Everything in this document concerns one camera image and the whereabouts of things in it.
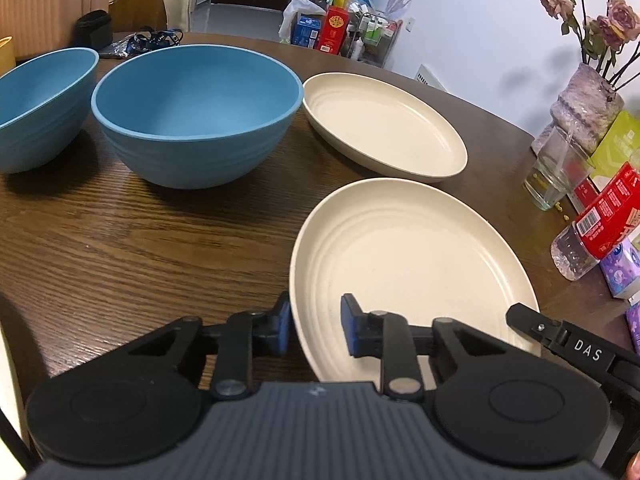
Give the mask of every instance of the wooden table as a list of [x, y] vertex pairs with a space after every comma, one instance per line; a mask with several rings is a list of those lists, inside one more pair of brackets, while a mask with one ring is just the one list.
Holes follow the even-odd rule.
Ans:
[[[437, 186], [507, 240], [544, 314], [630, 347], [625, 303], [611, 298], [600, 270], [571, 283], [551, 261], [549, 245], [566, 223], [558, 211], [537, 209], [522, 188], [534, 160], [523, 131], [444, 92], [322, 52], [207, 34], [187, 34], [184, 42], [251, 48], [302, 81], [321, 72], [372, 76], [430, 104], [460, 133], [469, 158], [462, 174]], [[116, 63], [101, 61], [100, 76]], [[23, 397], [46, 376], [178, 317], [195, 314], [208, 324], [270, 308], [287, 288], [308, 213], [335, 189], [371, 176], [322, 141], [299, 110], [276, 150], [247, 176], [207, 190], [165, 189], [132, 174], [88, 118], [53, 162], [1, 179], [0, 321]], [[256, 375], [311, 380], [293, 346], [286, 359], [258, 362]]]

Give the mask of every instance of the red box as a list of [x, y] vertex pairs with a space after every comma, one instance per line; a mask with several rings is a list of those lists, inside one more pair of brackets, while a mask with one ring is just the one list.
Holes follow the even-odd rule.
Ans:
[[594, 258], [603, 259], [640, 224], [640, 175], [625, 162], [591, 205], [578, 215], [580, 240]]
[[574, 195], [578, 197], [578, 200], [582, 204], [583, 208], [591, 205], [591, 202], [596, 200], [599, 194], [600, 192], [589, 177], [585, 178], [574, 189]]
[[349, 13], [346, 10], [329, 6], [326, 10], [322, 29], [320, 29], [320, 37], [318, 38], [316, 49], [328, 54], [338, 54], [348, 23]]

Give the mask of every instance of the vase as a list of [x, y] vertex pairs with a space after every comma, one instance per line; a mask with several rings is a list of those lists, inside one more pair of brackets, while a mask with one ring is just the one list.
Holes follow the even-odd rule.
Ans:
[[558, 126], [591, 155], [624, 105], [622, 97], [606, 79], [593, 67], [580, 63], [558, 100], [551, 105], [552, 122], [533, 140], [531, 149], [537, 155], [553, 128]]

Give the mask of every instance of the purple box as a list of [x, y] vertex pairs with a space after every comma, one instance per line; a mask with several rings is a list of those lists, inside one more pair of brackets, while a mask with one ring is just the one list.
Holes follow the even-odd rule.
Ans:
[[629, 326], [636, 354], [640, 355], [640, 303], [626, 310], [626, 324]]
[[640, 256], [628, 238], [600, 261], [600, 268], [614, 298], [628, 300], [640, 292]]

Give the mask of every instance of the dried rose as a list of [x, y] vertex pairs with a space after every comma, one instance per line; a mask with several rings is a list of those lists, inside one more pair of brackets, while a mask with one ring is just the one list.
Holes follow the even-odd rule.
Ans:
[[607, 17], [613, 26], [622, 31], [626, 41], [635, 41], [640, 36], [640, 16], [625, 0], [611, 0], [607, 4]]
[[623, 43], [626, 43], [624, 33], [613, 25], [609, 18], [606, 16], [598, 16], [596, 23], [600, 29], [602, 39], [607, 46], [611, 47], [612, 50], [618, 51]]
[[575, 3], [573, 0], [540, 0], [546, 12], [552, 18], [558, 19], [558, 16], [562, 17], [562, 20], [566, 22], [574, 13]]

